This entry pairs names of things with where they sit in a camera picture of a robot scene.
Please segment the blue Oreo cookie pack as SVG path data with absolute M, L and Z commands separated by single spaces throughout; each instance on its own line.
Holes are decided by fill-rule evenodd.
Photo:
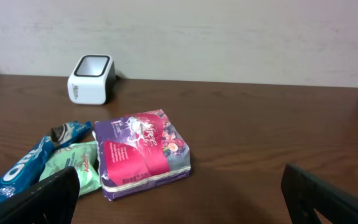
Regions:
M 70 121 L 52 128 L 48 134 L 0 178 L 0 203 L 38 182 L 51 154 L 83 139 L 90 121 Z

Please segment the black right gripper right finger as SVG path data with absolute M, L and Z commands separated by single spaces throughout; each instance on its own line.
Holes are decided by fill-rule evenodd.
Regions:
M 358 198 L 293 164 L 287 164 L 281 190 L 293 223 L 358 223 Z

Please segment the purple pink tissue pack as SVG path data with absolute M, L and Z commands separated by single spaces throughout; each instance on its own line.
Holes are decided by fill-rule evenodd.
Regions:
M 92 135 L 100 183 L 110 201 L 191 172 L 190 147 L 162 109 L 97 121 Z

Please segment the mint green tissue pack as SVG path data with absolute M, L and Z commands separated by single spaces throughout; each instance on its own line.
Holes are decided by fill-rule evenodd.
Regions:
M 97 158 L 95 141 L 71 144 L 56 150 L 49 157 L 39 181 L 67 167 L 76 169 L 80 183 L 79 196 L 98 190 L 101 187 L 99 175 L 94 168 Z

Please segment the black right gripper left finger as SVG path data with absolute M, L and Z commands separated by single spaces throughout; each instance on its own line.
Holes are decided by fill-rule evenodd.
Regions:
M 79 196 L 76 169 L 67 167 L 0 203 L 3 223 L 70 224 Z

